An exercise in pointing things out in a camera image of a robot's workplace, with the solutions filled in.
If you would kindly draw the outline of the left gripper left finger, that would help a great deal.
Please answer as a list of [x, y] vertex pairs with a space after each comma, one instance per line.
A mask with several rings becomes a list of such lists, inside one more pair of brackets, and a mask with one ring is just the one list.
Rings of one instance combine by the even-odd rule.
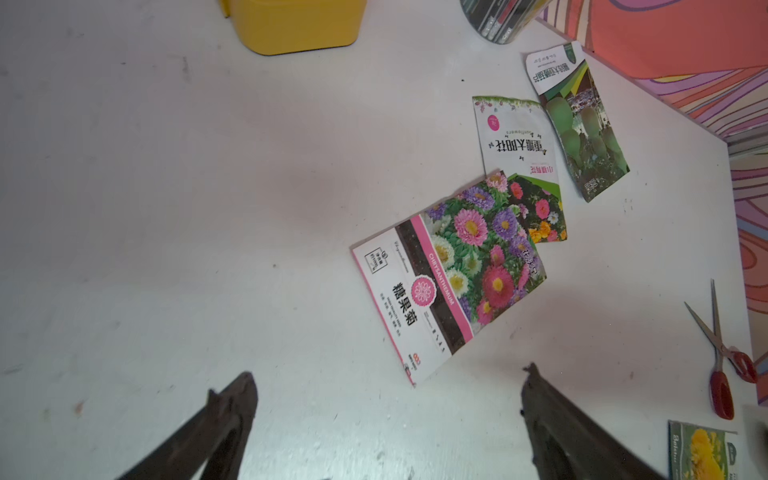
[[258, 405], [253, 375], [208, 391], [206, 404], [123, 479], [236, 479]]

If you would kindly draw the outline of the chrysanthemum seed packet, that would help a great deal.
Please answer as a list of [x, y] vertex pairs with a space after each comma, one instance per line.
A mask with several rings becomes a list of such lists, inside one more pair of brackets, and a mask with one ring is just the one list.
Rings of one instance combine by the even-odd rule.
[[352, 249], [412, 385], [546, 279], [502, 170]]

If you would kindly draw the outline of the white sunflowers seed packet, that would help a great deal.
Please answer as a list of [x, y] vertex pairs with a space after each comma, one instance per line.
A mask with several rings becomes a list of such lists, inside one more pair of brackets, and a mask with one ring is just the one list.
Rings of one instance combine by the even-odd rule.
[[509, 196], [523, 228], [536, 243], [568, 238], [556, 165], [555, 132], [543, 106], [535, 101], [474, 96], [472, 104], [487, 174]]

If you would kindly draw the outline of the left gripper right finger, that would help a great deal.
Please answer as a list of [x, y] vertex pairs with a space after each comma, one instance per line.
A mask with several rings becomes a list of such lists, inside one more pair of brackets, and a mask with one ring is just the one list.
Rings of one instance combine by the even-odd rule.
[[521, 415], [541, 479], [660, 479], [647, 465], [544, 379], [532, 363]]

